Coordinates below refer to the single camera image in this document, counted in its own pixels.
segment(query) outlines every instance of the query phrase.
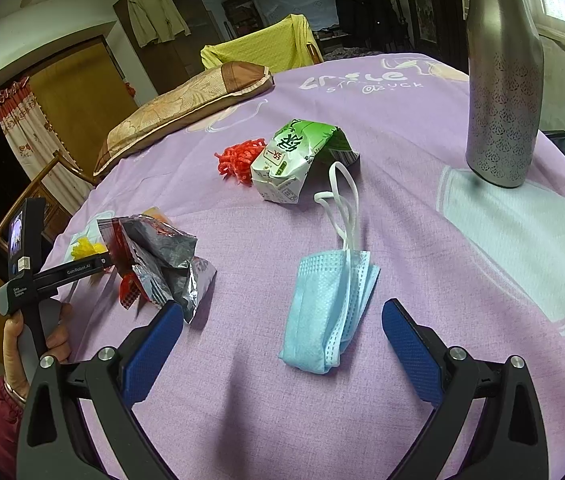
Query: blue gripper pad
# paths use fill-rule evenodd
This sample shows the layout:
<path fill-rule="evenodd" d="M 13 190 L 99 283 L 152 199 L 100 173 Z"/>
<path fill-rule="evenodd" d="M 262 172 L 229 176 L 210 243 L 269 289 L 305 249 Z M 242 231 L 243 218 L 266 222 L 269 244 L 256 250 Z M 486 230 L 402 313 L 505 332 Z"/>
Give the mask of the blue gripper pad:
<path fill-rule="evenodd" d="M 395 300 L 382 308 L 382 328 L 395 354 L 411 380 L 418 397 L 438 408 L 444 397 L 441 370 L 416 332 L 413 320 L 407 319 Z"/>
<path fill-rule="evenodd" d="M 182 307 L 175 301 L 167 301 L 164 309 L 168 311 L 125 366 L 122 399 L 128 408 L 147 398 L 182 332 Z"/>

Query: stainless steel bottle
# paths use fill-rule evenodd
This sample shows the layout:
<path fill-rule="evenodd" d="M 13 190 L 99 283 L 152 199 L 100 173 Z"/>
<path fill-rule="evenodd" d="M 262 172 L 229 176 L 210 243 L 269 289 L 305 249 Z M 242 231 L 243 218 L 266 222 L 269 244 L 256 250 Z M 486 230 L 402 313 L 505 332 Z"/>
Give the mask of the stainless steel bottle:
<path fill-rule="evenodd" d="M 502 187 L 520 186 L 540 123 L 544 53 L 524 0 L 470 0 L 467 164 Z"/>

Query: hanging jacket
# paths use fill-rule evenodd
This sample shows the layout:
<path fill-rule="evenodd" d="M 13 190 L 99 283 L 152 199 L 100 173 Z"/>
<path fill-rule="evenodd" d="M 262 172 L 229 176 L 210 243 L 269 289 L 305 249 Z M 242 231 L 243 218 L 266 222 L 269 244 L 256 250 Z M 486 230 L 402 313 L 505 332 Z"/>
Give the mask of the hanging jacket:
<path fill-rule="evenodd" d="M 387 51 L 387 44 L 402 41 L 400 23 L 391 0 L 335 0 L 340 27 L 373 49 Z"/>
<path fill-rule="evenodd" d="M 191 34 L 173 0 L 127 0 L 131 28 L 139 46 L 163 43 L 184 31 Z"/>

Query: black coat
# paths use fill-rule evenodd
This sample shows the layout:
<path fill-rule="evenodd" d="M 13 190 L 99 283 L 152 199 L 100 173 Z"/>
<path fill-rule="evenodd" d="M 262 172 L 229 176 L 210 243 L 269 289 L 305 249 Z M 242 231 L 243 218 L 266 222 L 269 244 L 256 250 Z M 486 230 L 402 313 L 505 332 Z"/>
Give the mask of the black coat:
<path fill-rule="evenodd" d="M 387 51 L 387 44 L 402 41 L 400 24 L 391 0 L 335 0 L 343 32 L 371 48 Z"/>

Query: white elastic strap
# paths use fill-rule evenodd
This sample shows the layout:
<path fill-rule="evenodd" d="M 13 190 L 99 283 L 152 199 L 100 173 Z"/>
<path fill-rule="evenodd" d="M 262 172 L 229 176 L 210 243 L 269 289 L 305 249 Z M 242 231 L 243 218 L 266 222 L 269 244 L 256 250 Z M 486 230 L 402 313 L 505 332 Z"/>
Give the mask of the white elastic strap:
<path fill-rule="evenodd" d="M 354 198 L 353 206 L 347 199 L 340 195 L 340 192 L 338 190 L 338 179 L 335 173 L 336 169 L 338 169 L 342 173 L 347 181 L 347 184 L 349 184 L 349 187 L 351 188 L 351 192 L 353 193 Z M 331 168 L 329 168 L 329 182 L 331 183 L 331 191 L 322 191 L 320 193 L 316 193 L 313 196 L 313 200 L 316 203 L 319 203 L 323 208 L 325 208 L 329 222 L 331 222 L 331 225 L 335 229 L 335 232 L 338 234 L 338 236 L 342 238 L 342 249 L 357 250 L 357 219 L 360 200 L 358 197 L 358 188 L 356 187 L 356 183 L 351 177 L 349 171 L 347 171 L 347 168 L 345 168 L 344 164 L 342 164 L 341 162 L 334 162 L 331 165 Z M 340 212 L 342 221 L 344 222 L 344 231 L 337 224 L 335 218 L 333 217 L 331 208 L 329 207 L 325 198 L 332 198 L 335 201 L 335 205 Z"/>

